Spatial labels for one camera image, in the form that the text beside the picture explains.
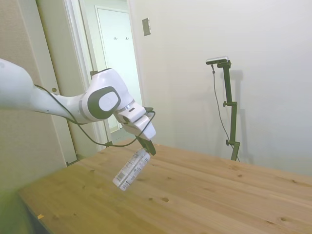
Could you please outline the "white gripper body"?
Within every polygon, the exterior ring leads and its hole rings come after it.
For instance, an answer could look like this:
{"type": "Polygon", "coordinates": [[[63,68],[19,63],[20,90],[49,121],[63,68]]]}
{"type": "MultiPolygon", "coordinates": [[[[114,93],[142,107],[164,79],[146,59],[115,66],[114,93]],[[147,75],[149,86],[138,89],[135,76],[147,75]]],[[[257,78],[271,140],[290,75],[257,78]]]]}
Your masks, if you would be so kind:
{"type": "Polygon", "coordinates": [[[122,123],[121,125],[128,133],[145,140],[151,140],[156,135],[155,128],[150,122],[150,118],[146,115],[143,115],[134,123],[122,123]]]}

